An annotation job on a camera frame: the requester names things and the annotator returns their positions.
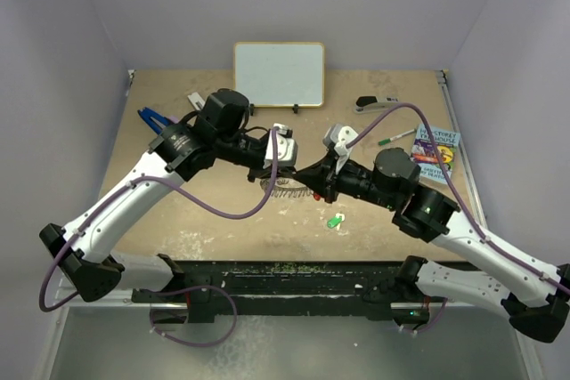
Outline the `large metal key ring disc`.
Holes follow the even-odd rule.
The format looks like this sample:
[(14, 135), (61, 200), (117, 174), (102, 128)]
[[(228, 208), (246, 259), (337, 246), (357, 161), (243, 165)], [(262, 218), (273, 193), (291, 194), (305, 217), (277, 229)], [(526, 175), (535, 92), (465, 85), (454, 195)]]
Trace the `large metal key ring disc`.
[(278, 178), (273, 185), (272, 198), (311, 198), (313, 192), (300, 182), (290, 178)]

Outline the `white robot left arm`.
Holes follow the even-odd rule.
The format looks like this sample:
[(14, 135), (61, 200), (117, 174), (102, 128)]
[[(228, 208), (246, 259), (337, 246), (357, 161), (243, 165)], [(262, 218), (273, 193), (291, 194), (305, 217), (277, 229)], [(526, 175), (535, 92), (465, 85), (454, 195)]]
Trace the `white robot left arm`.
[(289, 127), (275, 124), (257, 139), (247, 134), (249, 101), (220, 89), (203, 107), (166, 125), (129, 173), (94, 206), (64, 226), (46, 225), (40, 239), (56, 267), (86, 302), (115, 289), (148, 289), (164, 302), (183, 292), (182, 272), (166, 255), (115, 251), (116, 244), (154, 205), (216, 160), (276, 179), (292, 167), (297, 144)]

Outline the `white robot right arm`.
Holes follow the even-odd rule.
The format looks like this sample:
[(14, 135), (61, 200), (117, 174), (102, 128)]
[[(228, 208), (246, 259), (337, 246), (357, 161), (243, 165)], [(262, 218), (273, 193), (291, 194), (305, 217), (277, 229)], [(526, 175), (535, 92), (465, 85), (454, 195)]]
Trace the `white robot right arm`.
[(463, 257), (474, 271), (408, 257), (396, 291), (406, 301), (422, 295), (469, 303), (509, 321), (519, 333), (550, 344), (569, 315), (569, 267), (531, 256), (469, 218), (443, 193), (419, 182), (419, 166), (400, 148), (382, 150), (372, 169), (349, 160), (337, 166), (329, 152), (294, 177), (326, 202), (343, 194), (393, 213), (404, 234)]

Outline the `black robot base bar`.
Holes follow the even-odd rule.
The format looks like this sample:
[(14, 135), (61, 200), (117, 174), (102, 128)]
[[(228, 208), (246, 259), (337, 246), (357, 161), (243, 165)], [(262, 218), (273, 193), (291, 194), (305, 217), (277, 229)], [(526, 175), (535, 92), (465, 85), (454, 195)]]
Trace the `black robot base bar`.
[(179, 261), (166, 295), (135, 290), (132, 299), (187, 309), (192, 323), (234, 313), (427, 321), (441, 298), (398, 283), (399, 269), (398, 262)]

